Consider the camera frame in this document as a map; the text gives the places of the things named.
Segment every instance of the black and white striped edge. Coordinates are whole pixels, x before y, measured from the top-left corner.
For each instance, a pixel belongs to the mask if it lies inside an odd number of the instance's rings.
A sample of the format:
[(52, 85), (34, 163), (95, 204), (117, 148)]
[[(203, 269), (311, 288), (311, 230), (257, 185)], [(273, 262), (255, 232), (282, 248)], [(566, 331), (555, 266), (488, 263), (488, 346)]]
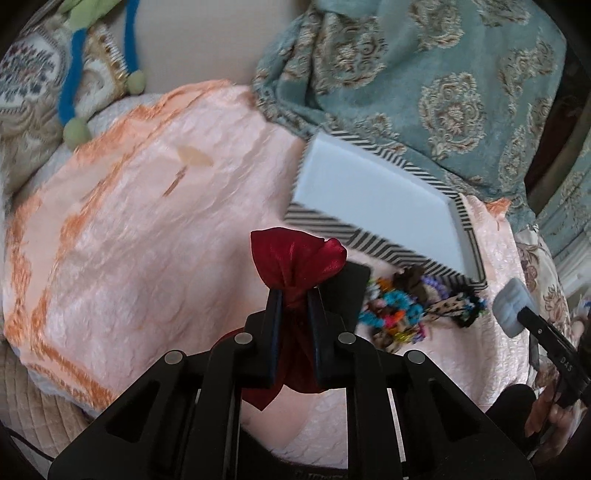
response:
[[(426, 275), (436, 277), (452, 287), (470, 285), (474, 290), (479, 291), (488, 286), (482, 257), (480, 256), (478, 243), (476, 242), (476, 237), (474, 235), (474, 229), (472, 228), (472, 223), (468, 212), (466, 211), (466, 207), (457, 191), (437, 180), (431, 174), (428, 174), (407, 160), (404, 160), (400, 153), (390, 150), (387, 147), (381, 147), (372, 143), (370, 140), (366, 140), (344, 130), (333, 130), (329, 133), (340, 140), (345, 140), (357, 147), (363, 148), (364, 150), (393, 163), (397, 167), (403, 168), (451, 198), (454, 201), (457, 212), (460, 216), (462, 228), (468, 235), (470, 246), (472, 247), (472, 253), (476, 259), (478, 276), (476, 278), (468, 278), (452, 268), (441, 265), (440, 263), (435, 262), (435, 260), (430, 260), (412, 250), (407, 250), (401, 245), (392, 244), (378, 235), (343, 223), (341, 220), (325, 215), (317, 210), (306, 209), (295, 202), (292, 202), (289, 205), (287, 213), (285, 214), (285, 221), (287, 223), (320, 236), (336, 238), (346, 247), (354, 248), (393, 265), (399, 265), (402, 267), (422, 265), (425, 269)], [(310, 142), (306, 145), (302, 160), (306, 157), (309, 145)], [(301, 161), (293, 184), (292, 195), (293, 191), (295, 191), (302, 165), (303, 162)]]

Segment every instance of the beige quilted fabric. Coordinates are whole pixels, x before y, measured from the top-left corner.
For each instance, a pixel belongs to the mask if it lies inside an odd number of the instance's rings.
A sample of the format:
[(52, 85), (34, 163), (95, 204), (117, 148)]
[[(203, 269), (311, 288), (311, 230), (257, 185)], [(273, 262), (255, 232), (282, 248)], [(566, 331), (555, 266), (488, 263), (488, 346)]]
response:
[[(52, 457), (89, 424), (72, 403), (41, 393), (6, 341), (0, 342), (0, 420)], [(46, 475), (49, 462), (31, 455), (26, 447), (22, 450)]]

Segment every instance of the green pom-pom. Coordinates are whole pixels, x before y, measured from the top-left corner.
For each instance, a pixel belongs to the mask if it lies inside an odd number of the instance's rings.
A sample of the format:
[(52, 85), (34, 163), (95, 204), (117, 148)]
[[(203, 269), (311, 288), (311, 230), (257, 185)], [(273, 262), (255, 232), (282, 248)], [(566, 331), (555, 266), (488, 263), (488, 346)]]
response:
[(132, 72), (127, 77), (127, 89), (131, 95), (139, 95), (146, 88), (146, 75), (141, 70)]
[(64, 127), (64, 143), (74, 151), (76, 147), (85, 144), (92, 139), (92, 134), (88, 130), (88, 125), (80, 118), (72, 118)]

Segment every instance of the teal patterned curtain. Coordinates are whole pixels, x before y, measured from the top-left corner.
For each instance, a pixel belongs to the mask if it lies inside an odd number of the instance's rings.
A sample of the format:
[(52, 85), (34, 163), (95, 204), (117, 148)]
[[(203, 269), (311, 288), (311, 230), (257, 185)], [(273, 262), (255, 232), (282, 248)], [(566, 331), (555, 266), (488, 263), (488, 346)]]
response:
[(532, 0), (312, 0), (253, 90), (267, 119), (303, 138), (343, 128), (463, 193), (511, 199), (518, 232), (535, 219), (523, 179), (565, 50)]
[(538, 216), (540, 233), (553, 257), (584, 231), (591, 232), (591, 131), (558, 191)]

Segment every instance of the metal screw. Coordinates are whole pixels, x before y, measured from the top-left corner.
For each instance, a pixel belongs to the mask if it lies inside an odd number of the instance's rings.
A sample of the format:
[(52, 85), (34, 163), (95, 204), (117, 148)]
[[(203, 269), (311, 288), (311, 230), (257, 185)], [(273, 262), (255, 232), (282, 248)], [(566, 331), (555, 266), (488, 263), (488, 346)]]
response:
[(425, 354), (419, 350), (410, 350), (408, 353), (408, 359), (412, 363), (420, 365), (425, 361)]
[(247, 345), (252, 342), (252, 335), (248, 332), (237, 333), (234, 337), (234, 341), (238, 345)]
[(357, 340), (357, 337), (350, 332), (339, 334), (339, 342), (344, 343), (345, 345), (351, 345), (352, 343), (355, 343), (355, 340)]
[(164, 361), (169, 365), (175, 365), (183, 359), (183, 354), (178, 350), (171, 350), (164, 355)]

